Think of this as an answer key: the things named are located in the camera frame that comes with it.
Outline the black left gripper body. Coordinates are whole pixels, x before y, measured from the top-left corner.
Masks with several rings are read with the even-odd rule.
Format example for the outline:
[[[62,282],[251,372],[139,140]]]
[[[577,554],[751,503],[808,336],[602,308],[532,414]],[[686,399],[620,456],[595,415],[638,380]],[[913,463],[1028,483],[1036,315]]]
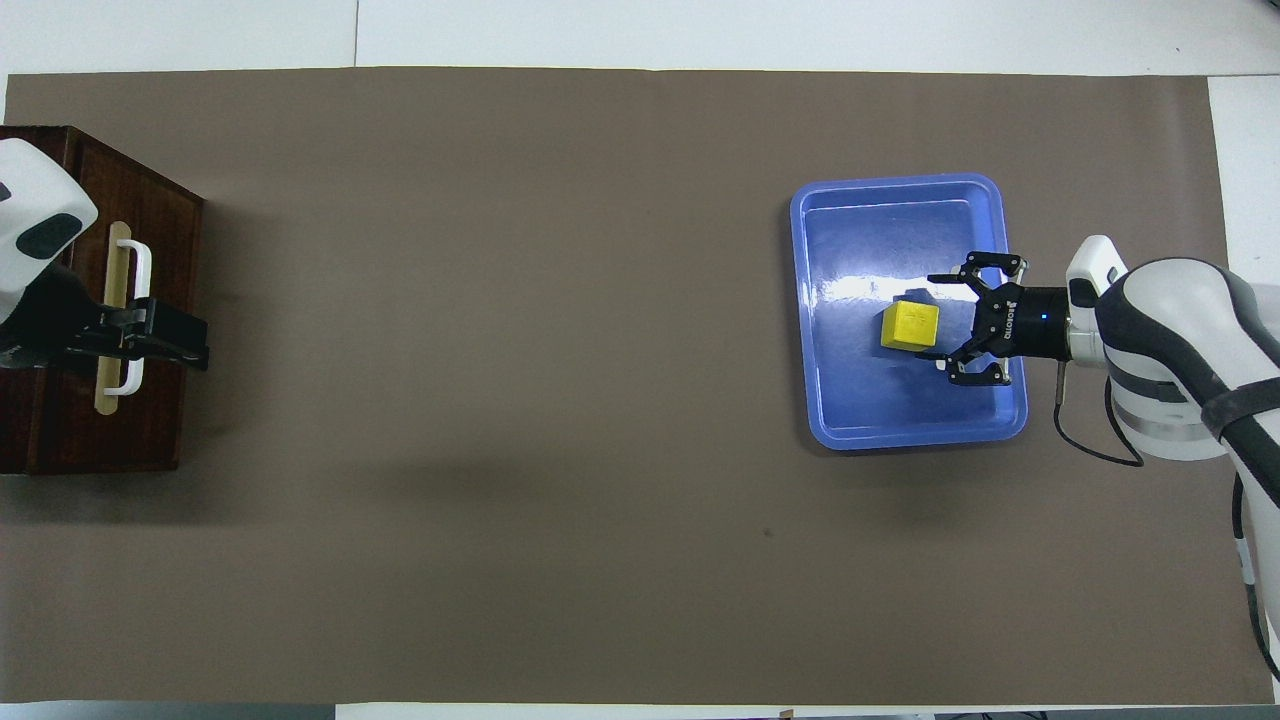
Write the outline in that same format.
[[[100,318],[100,302],[76,273],[65,266],[46,266],[3,320],[1,366],[46,366]]]

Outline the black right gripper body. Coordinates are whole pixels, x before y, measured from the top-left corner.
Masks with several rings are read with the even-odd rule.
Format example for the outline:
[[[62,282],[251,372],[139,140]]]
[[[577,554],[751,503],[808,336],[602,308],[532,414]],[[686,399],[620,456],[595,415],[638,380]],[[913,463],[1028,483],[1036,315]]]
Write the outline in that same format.
[[[1065,287],[1000,286],[978,301],[979,350],[995,357],[1069,360]]]

